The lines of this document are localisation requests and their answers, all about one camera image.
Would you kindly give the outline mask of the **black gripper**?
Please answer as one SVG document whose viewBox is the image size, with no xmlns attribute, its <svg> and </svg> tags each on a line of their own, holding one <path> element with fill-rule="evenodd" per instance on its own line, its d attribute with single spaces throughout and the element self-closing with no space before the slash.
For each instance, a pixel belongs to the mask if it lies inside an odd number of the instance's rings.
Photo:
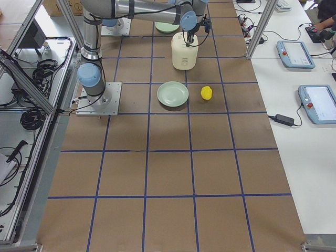
<svg viewBox="0 0 336 252">
<path fill-rule="evenodd" d="M 186 47 L 189 47 L 189 44 L 192 44 L 194 42 L 194 34 L 195 31 L 193 29 L 187 32 Z"/>
</svg>

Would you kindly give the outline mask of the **person's hand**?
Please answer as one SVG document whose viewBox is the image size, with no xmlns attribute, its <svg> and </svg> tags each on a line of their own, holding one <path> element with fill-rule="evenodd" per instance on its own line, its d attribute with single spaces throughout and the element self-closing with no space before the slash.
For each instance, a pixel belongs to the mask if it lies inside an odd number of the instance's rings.
<svg viewBox="0 0 336 252">
<path fill-rule="evenodd" d="M 314 27 L 317 31 L 322 31 L 325 29 L 325 24 L 323 22 L 314 24 Z"/>
</svg>

